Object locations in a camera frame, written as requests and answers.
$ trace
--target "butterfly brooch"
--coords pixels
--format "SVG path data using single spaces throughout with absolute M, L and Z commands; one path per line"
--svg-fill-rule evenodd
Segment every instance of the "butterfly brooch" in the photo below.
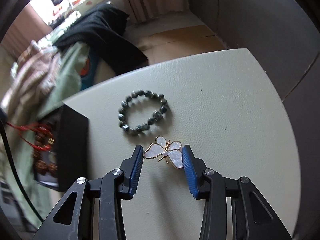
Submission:
M 167 163 L 171 162 L 175 168 L 182 169 L 182 153 L 179 151 L 181 145 L 179 141 L 170 142 L 170 140 L 166 141 L 163 136 L 158 136 L 156 142 L 152 143 L 143 153 L 143 157 L 145 159 L 153 159 L 162 155 L 158 162 L 165 159 Z

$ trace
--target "beaded bracelet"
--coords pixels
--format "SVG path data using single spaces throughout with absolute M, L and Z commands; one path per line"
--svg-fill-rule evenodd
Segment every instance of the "beaded bracelet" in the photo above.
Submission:
M 133 98 L 137 98 L 138 96 L 145 96 L 146 98 L 151 98 L 160 101 L 161 107 L 160 110 L 154 110 L 152 116 L 148 119 L 146 123 L 142 125 L 137 125 L 136 128 L 130 128 L 129 125 L 126 123 L 126 112 L 129 108 L 129 102 L 132 101 Z M 120 120 L 119 127 L 121 127 L 125 132 L 136 135 L 143 131 L 147 131 L 150 129 L 150 125 L 154 124 L 157 121 L 163 119 L 163 115 L 168 110 L 168 101 L 164 99 L 164 95 L 160 94 L 157 95 L 156 93 L 152 93 L 151 91 L 144 92 L 143 90 L 139 90 L 137 92 L 133 91 L 130 96 L 127 96 L 125 101 L 121 102 L 121 108 L 119 109 L 118 118 Z

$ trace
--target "dark green bead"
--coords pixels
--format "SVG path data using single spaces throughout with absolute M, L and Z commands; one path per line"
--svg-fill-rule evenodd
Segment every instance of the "dark green bead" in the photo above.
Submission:
M 156 119 L 155 119 L 154 117 L 150 117 L 150 118 L 148 119 L 148 125 L 154 124 L 155 121 L 156 121 Z
M 128 103 L 127 103 L 126 101 L 122 101 L 122 102 L 121 102 L 121 106 L 122 106 L 123 108 L 128 108 L 128 107 L 129 107 L 129 105 L 128 105 Z
M 146 98 L 151 98 L 152 92 L 150 90 L 148 90 L 147 92 L 144 93 L 144 96 Z
M 143 131 L 147 131 L 147 130 L 149 130 L 150 129 L 150 125 L 148 125 L 147 123 L 143 123 L 142 124 L 142 130 Z
M 122 129 L 123 129 L 124 131 L 126 131 L 126 132 L 129 131 L 129 128 L 130 128 L 129 125 L 127 125 L 127 124 L 125 124 L 125 125 L 122 126 Z
M 118 119 L 119 119 L 120 121 L 124 121 L 125 117 L 124 117 L 123 114 L 119 114 L 119 115 L 118 115 Z
M 138 95 L 139 95 L 139 96 L 143 96 L 143 95 L 144 95 L 144 91 L 143 91 L 143 90 L 139 90 L 139 91 L 138 91 Z
M 168 108 L 166 106 L 161 106 L 160 113 L 164 114 L 167 110 L 168 110 Z
M 159 116 L 161 113 L 157 110 L 153 110 L 152 116 L 155 118 L 156 116 Z
M 131 135 L 137 134 L 136 130 L 132 129 L 132 128 L 129 128 L 128 133 L 131 134 Z
M 125 113 L 126 113 L 126 110 L 124 108 L 119 109 L 119 114 L 125 114 Z
M 161 103 L 161 105 L 166 105 L 167 103 L 168 103 L 168 101 L 167 100 L 165 100 L 164 98 L 162 98 L 161 100 L 160 100 L 160 103 Z
M 131 97 L 132 97 L 132 98 L 137 98 L 137 97 L 138 97 L 137 92 L 134 92 L 134 91 L 133 91 L 133 92 L 131 93 Z
M 137 133 L 141 133 L 142 132 L 142 126 L 141 125 L 137 125 L 136 126 L 136 132 Z

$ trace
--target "wall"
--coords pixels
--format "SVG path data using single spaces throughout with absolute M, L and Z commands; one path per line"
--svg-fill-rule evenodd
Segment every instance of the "wall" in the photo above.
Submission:
M 10 69 L 15 60 L 0 45 L 0 101 L 10 88 Z
M 191 11 L 232 48 L 248 48 L 284 98 L 320 50 L 320 34 L 294 0 L 189 0 Z M 300 155 L 297 232 L 320 214 L 320 63 L 284 101 Z

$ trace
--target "table surface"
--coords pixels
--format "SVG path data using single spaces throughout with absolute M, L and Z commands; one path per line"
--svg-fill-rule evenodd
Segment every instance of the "table surface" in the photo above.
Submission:
M 125 96 L 139 89 L 163 93 L 171 111 L 144 135 L 132 137 L 118 127 L 117 115 Z M 90 120 L 90 179 L 118 168 L 135 145 L 147 149 L 162 135 L 189 144 L 196 157 L 224 177 L 249 177 L 292 234 L 300 200 L 297 146 L 275 88 L 247 49 L 155 64 L 93 86 L 65 103 Z M 157 108 L 158 102 L 140 97 L 128 111 L 129 125 L 145 122 Z M 122 207 L 127 239 L 199 238 L 204 201 L 192 197 L 184 171 L 165 161 L 144 160 L 137 193 Z

